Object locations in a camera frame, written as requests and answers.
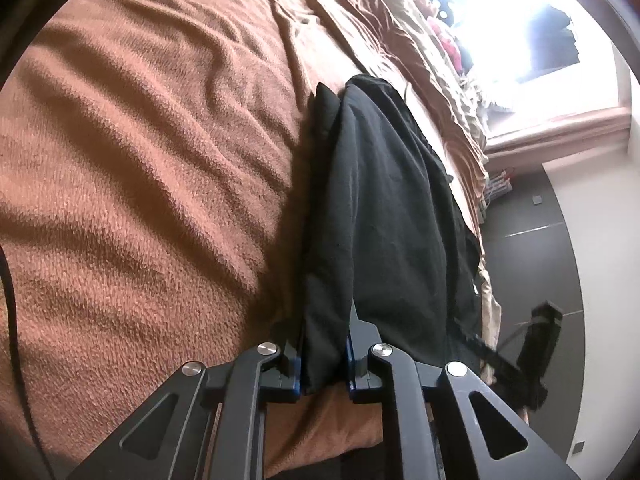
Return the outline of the brown bed blanket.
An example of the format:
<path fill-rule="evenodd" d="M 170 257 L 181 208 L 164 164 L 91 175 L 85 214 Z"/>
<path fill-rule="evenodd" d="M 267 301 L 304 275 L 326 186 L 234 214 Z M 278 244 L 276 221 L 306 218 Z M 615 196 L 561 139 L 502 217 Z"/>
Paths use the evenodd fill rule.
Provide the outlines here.
<path fill-rule="evenodd" d="M 294 304 L 318 84 L 389 81 L 452 173 L 383 0 L 70 0 L 1 91 L 1 244 L 30 408 L 3 477 L 64 478 L 182 363 Z"/>

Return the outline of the black button-up shirt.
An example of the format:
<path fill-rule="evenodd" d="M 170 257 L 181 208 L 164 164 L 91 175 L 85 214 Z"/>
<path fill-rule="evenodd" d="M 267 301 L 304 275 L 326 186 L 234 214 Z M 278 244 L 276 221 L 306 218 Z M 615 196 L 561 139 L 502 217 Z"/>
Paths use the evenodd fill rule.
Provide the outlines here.
<path fill-rule="evenodd" d="M 405 101 L 367 75 L 350 78 L 341 93 L 319 86 L 314 136 L 305 388 L 342 379 L 352 314 L 419 362 L 460 361 L 477 370 L 461 334 L 482 329 L 480 242 Z"/>

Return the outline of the right pink curtain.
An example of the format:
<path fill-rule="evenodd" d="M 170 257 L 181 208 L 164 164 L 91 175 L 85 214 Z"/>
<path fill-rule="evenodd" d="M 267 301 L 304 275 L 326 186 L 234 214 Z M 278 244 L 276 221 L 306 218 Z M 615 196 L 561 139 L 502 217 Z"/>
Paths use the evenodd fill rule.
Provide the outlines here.
<path fill-rule="evenodd" d="M 628 107 L 594 110 L 530 125 L 489 139 L 484 148 L 490 174 L 507 169 L 529 170 L 544 162 L 600 148 L 626 144 L 631 127 Z"/>

